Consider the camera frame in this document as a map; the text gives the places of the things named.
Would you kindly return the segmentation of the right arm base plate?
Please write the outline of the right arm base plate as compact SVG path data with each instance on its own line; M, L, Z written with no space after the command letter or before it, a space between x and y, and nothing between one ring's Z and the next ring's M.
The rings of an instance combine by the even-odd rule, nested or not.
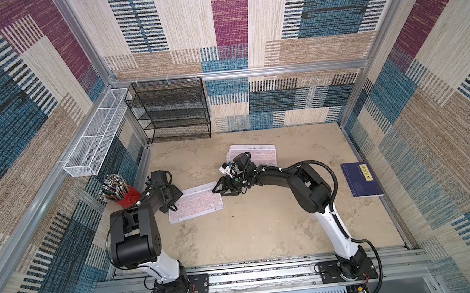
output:
M323 284L345 283L349 281L366 281L378 279L379 273L370 258L360 264L329 260L316 264L316 272Z

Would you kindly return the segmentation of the red pen cup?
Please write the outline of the red pen cup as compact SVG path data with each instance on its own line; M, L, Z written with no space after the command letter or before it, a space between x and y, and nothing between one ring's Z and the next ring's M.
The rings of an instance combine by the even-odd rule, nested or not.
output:
M122 208L128 209L135 205L140 198L141 193L134 187L129 186L127 194L117 203Z

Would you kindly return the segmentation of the bundle of pens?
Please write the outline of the bundle of pens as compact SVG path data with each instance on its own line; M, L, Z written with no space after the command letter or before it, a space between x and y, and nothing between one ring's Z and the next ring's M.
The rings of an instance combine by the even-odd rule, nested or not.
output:
M109 174L103 180L98 193L99 202L119 202L129 192L129 184L120 174Z

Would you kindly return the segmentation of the white mesh wall basket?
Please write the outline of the white mesh wall basket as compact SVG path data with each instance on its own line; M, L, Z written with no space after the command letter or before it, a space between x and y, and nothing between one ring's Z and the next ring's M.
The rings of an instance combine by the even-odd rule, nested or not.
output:
M95 104L88 125L63 166L73 178L99 174L127 109L128 89L111 89Z

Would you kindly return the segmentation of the dark blue notebook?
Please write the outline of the dark blue notebook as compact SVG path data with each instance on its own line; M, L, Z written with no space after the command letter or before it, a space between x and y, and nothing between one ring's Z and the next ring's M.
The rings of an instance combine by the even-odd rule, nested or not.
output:
M384 195L373 169L367 162L342 163L341 170L354 198Z

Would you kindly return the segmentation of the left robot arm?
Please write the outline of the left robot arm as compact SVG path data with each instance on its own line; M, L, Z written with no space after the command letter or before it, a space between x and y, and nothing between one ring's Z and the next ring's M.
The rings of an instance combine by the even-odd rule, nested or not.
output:
M114 201L121 210L110 215L105 250L111 264L120 270L141 270L154 278L162 293L189 293L192 284L185 268L163 251L155 213L177 211L180 191L168 171L158 170L147 178L139 192L118 174L109 174L99 197Z

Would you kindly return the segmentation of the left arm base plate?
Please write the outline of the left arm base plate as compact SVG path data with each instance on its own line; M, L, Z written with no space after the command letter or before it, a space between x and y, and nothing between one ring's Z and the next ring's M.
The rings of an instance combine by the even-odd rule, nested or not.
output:
M196 274L188 277L189 280L189 291L184 291L182 293L208 293L210 285L210 276L208 274ZM160 285L157 281L153 285L152 293L171 293L166 291L164 285Z

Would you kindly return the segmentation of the pink keyboard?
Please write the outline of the pink keyboard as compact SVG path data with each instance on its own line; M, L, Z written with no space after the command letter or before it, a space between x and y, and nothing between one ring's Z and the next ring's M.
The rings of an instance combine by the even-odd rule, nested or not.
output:
M231 145L227 153L226 162L231 162L239 154L250 152L252 162L259 165L277 166L276 146L275 145Z
M176 224L222 210L224 204L221 195L212 192L216 184L212 182L183 190L183 195L175 204L177 210L168 212L169 223Z

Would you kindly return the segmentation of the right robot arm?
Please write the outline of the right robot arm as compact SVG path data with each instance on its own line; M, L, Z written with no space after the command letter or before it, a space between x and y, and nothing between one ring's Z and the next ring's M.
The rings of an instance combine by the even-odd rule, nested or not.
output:
M333 170L324 163L306 160L286 168L251 166L236 175L226 174L212 192L222 196L246 193L254 186L288 188L299 206L314 215L333 244L339 276L344 281L384 276L382 262L368 239L353 238L334 205L338 181Z

